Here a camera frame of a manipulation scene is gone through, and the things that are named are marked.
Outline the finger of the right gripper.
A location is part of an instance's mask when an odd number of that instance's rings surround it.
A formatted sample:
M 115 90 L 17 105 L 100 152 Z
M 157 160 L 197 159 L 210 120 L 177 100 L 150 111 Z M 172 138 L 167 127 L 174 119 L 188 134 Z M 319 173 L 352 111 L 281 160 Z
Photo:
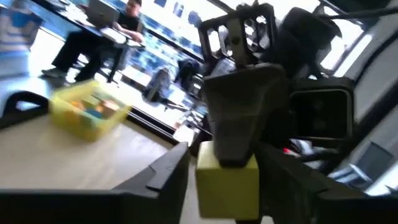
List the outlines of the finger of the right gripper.
M 202 95 L 220 165 L 244 167 L 251 144 L 273 116 L 287 112 L 288 78 L 280 65 L 263 63 L 206 77 Z

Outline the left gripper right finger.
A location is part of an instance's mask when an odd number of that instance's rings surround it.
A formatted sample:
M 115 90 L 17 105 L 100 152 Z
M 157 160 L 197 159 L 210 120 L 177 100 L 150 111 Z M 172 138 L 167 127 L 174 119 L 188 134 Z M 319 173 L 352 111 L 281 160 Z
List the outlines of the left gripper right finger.
M 370 196 L 256 143 L 260 204 L 274 224 L 398 224 L 398 195 Z

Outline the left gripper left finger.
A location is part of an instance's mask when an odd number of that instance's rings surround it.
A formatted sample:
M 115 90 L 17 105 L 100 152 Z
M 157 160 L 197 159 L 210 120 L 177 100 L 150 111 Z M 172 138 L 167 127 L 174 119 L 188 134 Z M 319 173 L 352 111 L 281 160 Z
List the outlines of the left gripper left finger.
M 190 154 L 181 142 L 114 189 L 121 193 L 122 224 L 179 224 Z

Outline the yellow-green cube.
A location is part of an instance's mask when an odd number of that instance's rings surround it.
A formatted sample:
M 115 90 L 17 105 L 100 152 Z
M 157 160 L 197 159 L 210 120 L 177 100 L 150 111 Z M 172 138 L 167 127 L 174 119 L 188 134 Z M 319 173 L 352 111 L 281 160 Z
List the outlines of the yellow-green cube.
M 195 169 L 202 218 L 259 218 L 259 168 L 252 156 L 245 167 L 221 167 L 211 141 L 200 144 Z

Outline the orange small cube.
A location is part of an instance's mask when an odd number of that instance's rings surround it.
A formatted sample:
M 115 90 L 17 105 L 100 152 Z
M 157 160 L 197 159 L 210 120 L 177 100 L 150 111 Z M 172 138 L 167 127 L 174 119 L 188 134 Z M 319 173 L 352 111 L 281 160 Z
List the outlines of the orange small cube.
M 115 112 L 117 112 L 119 110 L 119 105 L 117 105 L 113 101 L 103 101 L 101 103 L 101 106 L 103 108 L 102 115 L 105 118 L 112 116 L 113 114 L 115 114 Z

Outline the dark backpack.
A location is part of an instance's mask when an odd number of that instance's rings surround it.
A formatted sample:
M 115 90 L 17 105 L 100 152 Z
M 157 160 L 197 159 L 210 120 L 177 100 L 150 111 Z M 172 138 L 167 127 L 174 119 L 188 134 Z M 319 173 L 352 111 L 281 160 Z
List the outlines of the dark backpack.
M 178 84 L 183 90 L 188 91 L 192 82 L 192 76 L 200 73 L 201 65 L 194 59 L 186 58 L 178 61 L 178 72 L 174 83 Z

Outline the grey backpack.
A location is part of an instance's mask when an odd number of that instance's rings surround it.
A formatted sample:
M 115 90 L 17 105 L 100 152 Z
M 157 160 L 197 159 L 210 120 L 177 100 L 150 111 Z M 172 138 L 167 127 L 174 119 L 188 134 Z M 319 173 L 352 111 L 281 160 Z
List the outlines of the grey backpack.
M 147 84 L 142 95 L 147 101 L 165 103 L 171 84 L 169 69 L 166 67 L 158 69 Z

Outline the yellow plastic bin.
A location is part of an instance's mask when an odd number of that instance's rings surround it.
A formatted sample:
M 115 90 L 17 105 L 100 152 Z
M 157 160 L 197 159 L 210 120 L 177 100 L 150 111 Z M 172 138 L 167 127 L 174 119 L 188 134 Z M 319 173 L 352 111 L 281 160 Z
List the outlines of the yellow plastic bin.
M 85 110 L 74 108 L 70 102 L 80 100 Z M 103 101 L 113 101 L 119 110 L 112 116 L 102 115 Z M 91 79 L 74 83 L 55 91 L 49 100 L 52 122 L 87 141 L 96 141 L 124 121 L 132 105 L 123 92 L 109 83 Z

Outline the person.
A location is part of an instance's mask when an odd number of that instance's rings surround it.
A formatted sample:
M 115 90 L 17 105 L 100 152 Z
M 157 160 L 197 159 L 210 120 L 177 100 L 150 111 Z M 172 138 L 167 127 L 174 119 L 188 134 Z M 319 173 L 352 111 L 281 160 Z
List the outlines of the person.
M 144 24 L 139 13 L 142 0 L 128 0 L 125 9 L 119 12 L 119 18 L 112 27 L 117 31 L 128 35 L 133 41 L 144 41 Z M 71 32 L 52 62 L 53 68 L 42 70 L 48 77 L 65 78 L 69 69 L 83 54 L 88 57 L 88 63 L 75 77 L 76 82 L 82 82 L 94 78 L 102 64 L 116 55 L 117 48 L 110 40 L 87 31 Z

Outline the grey laptop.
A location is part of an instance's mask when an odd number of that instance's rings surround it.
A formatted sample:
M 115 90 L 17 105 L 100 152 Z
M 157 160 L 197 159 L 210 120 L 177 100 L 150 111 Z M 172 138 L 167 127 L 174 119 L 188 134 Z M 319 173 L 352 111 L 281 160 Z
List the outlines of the grey laptop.
M 119 11 L 104 0 L 89 0 L 86 9 L 87 21 L 96 27 L 110 27 L 118 20 Z

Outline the blue paper bag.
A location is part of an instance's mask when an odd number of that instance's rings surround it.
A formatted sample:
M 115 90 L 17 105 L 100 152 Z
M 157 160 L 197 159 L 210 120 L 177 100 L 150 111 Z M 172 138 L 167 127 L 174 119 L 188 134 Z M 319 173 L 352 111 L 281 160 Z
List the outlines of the blue paper bag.
M 27 73 L 30 49 L 43 21 L 30 10 L 28 0 L 0 6 L 0 78 Z

